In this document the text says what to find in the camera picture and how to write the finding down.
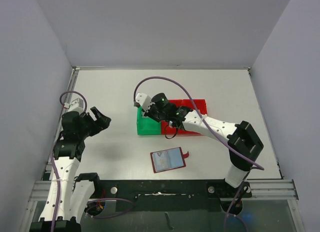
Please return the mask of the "red bin with gold card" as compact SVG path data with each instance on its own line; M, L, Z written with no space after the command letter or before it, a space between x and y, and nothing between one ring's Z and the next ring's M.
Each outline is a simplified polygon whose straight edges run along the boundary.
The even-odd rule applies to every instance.
M200 114L207 114L207 104L206 104L206 100L205 99L194 99L193 100L195 106L197 107L198 111L200 112ZM192 104L192 102L189 99L184 99L182 101L182 106L186 106L189 107L193 110L195 110L194 105Z

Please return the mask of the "red leather card holder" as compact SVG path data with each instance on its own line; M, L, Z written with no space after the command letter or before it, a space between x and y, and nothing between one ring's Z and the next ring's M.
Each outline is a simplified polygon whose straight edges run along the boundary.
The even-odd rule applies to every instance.
M156 151L150 153L153 172L160 173L186 167L185 160L189 151L183 153L181 147Z

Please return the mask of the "red bin with black card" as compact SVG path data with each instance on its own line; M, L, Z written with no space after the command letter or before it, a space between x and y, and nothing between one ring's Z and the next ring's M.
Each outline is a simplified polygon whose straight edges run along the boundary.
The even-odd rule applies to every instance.
M175 104L177 107L182 106L183 99L170 99L169 102ZM173 136L176 132L176 128L172 128L169 126L168 122L161 122L161 134L167 135L169 137ZM185 131L182 129L178 129L177 136L199 136L199 133L193 131Z

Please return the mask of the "green plastic bin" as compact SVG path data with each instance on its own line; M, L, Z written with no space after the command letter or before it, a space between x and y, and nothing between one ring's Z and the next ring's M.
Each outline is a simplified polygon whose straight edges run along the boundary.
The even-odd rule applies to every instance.
M143 117L141 108L137 109L136 129L139 136L161 135L161 123Z

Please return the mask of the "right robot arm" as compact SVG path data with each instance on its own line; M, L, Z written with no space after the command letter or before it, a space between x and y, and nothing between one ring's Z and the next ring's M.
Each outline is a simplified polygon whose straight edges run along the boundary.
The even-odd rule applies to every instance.
M264 145L252 125L247 121L229 123L201 114L187 106L176 106L168 101L164 93L149 97L144 93L136 95L135 102L142 114L156 122L166 122L176 130L196 132L217 139L229 151L231 167L223 183L223 192L230 197L241 190L240 184L249 171L257 165L256 160Z

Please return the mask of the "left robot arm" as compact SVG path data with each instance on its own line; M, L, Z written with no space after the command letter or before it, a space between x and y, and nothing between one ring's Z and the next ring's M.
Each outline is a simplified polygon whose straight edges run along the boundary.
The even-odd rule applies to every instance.
M91 112L69 111L62 115L62 131L53 147L53 175L45 206L31 232L79 232L89 199L103 194L97 173L76 172L85 149L85 139L107 129L111 118L96 107Z

